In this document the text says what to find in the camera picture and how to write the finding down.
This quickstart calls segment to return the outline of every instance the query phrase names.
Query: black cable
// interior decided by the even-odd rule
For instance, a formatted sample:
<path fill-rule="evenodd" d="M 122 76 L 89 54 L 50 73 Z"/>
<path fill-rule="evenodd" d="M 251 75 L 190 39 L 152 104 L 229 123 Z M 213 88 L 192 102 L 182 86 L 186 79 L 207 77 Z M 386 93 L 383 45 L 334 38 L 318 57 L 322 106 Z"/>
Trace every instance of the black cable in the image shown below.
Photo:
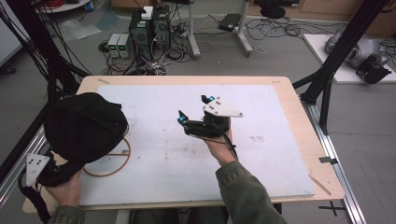
<path fill-rule="evenodd" d="M 233 154 L 233 157 L 238 160 L 238 155 L 236 154 L 235 151 L 235 145 L 233 145 L 233 143 L 231 142 L 230 138 L 228 137 L 228 134 L 225 133 L 220 127 L 219 125 L 217 125 L 214 122 L 211 122 L 210 125 L 213 125 L 213 127 L 215 127 L 220 133 L 221 135 L 224 137 L 225 142 L 227 143 L 229 149 L 231 150 L 231 153 Z"/>

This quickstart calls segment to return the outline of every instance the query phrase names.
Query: electronic equipment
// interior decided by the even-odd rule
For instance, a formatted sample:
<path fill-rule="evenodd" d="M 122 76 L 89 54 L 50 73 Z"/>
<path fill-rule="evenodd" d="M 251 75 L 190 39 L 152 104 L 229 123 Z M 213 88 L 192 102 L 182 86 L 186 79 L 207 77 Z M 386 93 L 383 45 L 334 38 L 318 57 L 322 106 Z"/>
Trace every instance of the electronic equipment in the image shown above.
<path fill-rule="evenodd" d="M 241 118 L 243 114 L 233 107 L 230 103 L 221 99 L 205 95 L 201 96 L 204 106 L 203 121 L 189 120 L 189 118 L 180 110 L 177 119 L 178 123 L 183 126 L 186 135 L 192 135 L 203 138 L 214 138 L 222 136 L 230 129 L 230 117 Z"/>
<path fill-rule="evenodd" d="M 231 32 L 241 19 L 241 14 L 227 14 L 219 24 L 220 30 Z"/>
<path fill-rule="evenodd" d="M 142 10 L 137 10 L 132 14 L 129 25 L 129 34 L 133 41 L 134 54 L 140 53 L 146 60 L 151 60 L 151 45 L 154 45 L 154 29 L 152 21 L 142 19 Z"/>
<path fill-rule="evenodd" d="M 170 38 L 170 21 L 169 21 L 169 6 L 156 7 L 152 16 L 154 24 L 155 38 L 157 39 L 157 47 L 162 49 L 171 48 Z"/>
<path fill-rule="evenodd" d="M 132 53 L 131 38 L 127 34 L 120 35 L 119 42 L 117 43 L 117 49 L 121 58 L 129 58 Z"/>
<path fill-rule="evenodd" d="M 329 38 L 325 45 L 326 53 L 332 51 L 343 32 L 344 29 L 338 29 L 335 34 Z M 357 69 L 356 75 L 368 84 L 375 84 L 388 74 L 391 74 L 391 72 L 383 66 L 389 62 L 389 60 L 390 57 L 387 55 L 386 51 L 381 48 L 379 42 L 367 35 L 361 37 L 345 59 L 350 67 Z"/>
<path fill-rule="evenodd" d="M 107 43 L 108 50 L 110 51 L 110 55 L 113 58 L 120 57 L 119 50 L 117 49 L 117 43 L 119 43 L 120 36 L 121 36 L 120 34 L 111 35 Z"/>
<path fill-rule="evenodd" d="M 149 21 L 152 18 L 153 7 L 143 7 L 142 20 Z"/>

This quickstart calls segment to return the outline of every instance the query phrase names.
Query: table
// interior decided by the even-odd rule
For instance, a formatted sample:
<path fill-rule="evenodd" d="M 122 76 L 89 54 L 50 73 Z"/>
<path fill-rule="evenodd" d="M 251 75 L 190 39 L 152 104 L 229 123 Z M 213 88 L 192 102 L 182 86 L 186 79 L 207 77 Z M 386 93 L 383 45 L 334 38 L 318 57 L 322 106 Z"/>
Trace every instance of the table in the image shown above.
<path fill-rule="evenodd" d="M 271 85 L 277 94 L 282 109 L 285 112 L 290 130 L 296 144 L 300 149 L 307 172 L 310 174 L 316 194 L 310 197 L 296 198 L 283 197 L 273 199 L 273 203 L 300 202 L 300 201 L 331 201 L 344 198 L 344 191 L 329 163 L 321 163 L 318 158 L 326 157 L 322 145 L 305 114 L 301 102 L 286 77 L 85 77 L 78 94 L 83 92 L 96 92 L 103 85 Z M 56 203 L 46 191 L 43 198 L 47 202 L 48 209 L 53 211 Z M 140 204 L 111 204 L 83 206 L 86 210 L 99 209 L 135 209 L 150 207 L 183 207 L 183 206 L 209 206 L 220 205 L 221 201 L 208 202 L 184 202 L 184 203 L 140 203 Z M 26 201 L 23 210 L 28 213 L 35 209 Z"/>
<path fill-rule="evenodd" d="M 242 46 L 244 47 L 244 50 L 246 52 L 246 56 L 248 57 L 251 52 L 253 52 L 253 48 L 250 46 L 248 43 L 248 40 L 246 39 L 243 30 L 246 24 L 246 17 L 248 14 L 248 5 L 250 3 L 250 0 L 244 0 L 244 3 L 242 5 L 241 9 L 241 20 L 239 22 L 239 26 L 233 28 L 233 32 L 236 34 L 236 37 L 239 39 L 241 42 Z M 201 57 L 201 52 L 198 48 L 197 42 L 195 40 L 194 36 L 194 0 L 189 0 L 189 20 L 190 20 L 190 28 L 188 31 L 188 38 L 190 41 L 191 45 L 191 50 L 192 50 L 192 55 L 193 59 L 198 59 Z"/>

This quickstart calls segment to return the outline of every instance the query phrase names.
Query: metal stand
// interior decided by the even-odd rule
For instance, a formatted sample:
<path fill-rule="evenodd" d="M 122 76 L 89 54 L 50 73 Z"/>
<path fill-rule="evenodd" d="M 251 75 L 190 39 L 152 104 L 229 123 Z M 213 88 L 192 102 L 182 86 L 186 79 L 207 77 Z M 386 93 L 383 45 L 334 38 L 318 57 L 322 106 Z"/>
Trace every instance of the metal stand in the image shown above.
<path fill-rule="evenodd" d="M 251 52 L 253 52 L 253 48 L 250 46 L 250 44 L 248 43 L 248 40 L 246 39 L 243 30 L 245 27 L 245 23 L 246 23 L 246 17 L 248 14 L 248 4 L 249 4 L 250 0 L 245 0 L 244 1 L 244 5 L 242 5 L 242 11 L 241 11 L 241 21 L 239 23 L 239 27 L 235 27 L 235 33 L 236 36 L 238 37 L 238 39 L 240 40 L 242 46 L 244 47 L 246 53 L 247 53 L 247 57 L 250 55 Z M 189 10 L 190 10 L 190 29 L 188 31 L 188 37 L 189 37 L 189 41 L 190 41 L 190 45 L 191 45 L 191 49 L 192 49 L 192 53 L 193 53 L 193 59 L 198 59 L 199 57 L 201 57 L 201 52 L 198 48 L 197 42 L 195 40 L 194 37 L 194 28 L 193 28 L 193 24 L 194 24 L 194 0 L 190 0 L 189 2 Z"/>
<path fill-rule="evenodd" d="M 327 118 L 332 91 L 332 79 L 335 72 L 386 3 L 387 0 L 364 0 L 319 70 L 293 83 L 294 89 L 297 89 L 311 82 L 306 92 L 301 95 L 301 100 L 310 105 L 314 105 L 319 95 L 323 92 L 319 125 L 325 134 L 328 134 Z"/>
<path fill-rule="evenodd" d="M 193 59 L 196 60 L 199 57 L 201 57 L 201 52 L 198 49 L 197 41 L 195 40 L 195 36 L 194 36 L 194 0 L 190 0 L 189 10 L 190 10 L 190 29 L 188 36 L 192 49 Z"/>

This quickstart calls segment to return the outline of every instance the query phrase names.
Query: person's right hand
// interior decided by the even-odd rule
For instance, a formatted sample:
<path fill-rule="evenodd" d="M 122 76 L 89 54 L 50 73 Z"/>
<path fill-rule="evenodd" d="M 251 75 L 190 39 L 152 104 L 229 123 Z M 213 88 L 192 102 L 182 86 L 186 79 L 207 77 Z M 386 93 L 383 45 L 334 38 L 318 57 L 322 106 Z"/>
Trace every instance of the person's right hand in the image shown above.
<path fill-rule="evenodd" d="M 58 202 L 60 206 L 75 206 L 79 205 L 79 177 L 81 171 L 75 173 L 72 178 L 55 188 L 46 187 L 49 194 Z"/>
<path fill-rule="evenodd" d="M 231 128 L 227 132 L 227 135 L 230 140 L 233 141 Z M 225 139 L 223 136 L 218 138 L 211 138 L 210 140 L 204 140 L 204 142 L 207 144 L 207 147 L 209 147 L 212 156 L 216 158 L 216 160 L 218 160 L 221 166 L 228 164 L 232 161 L 236 161 L 236 159 L 233 157 L 233 153 L 231 153 L 229 146 L 225 143 Z"/>

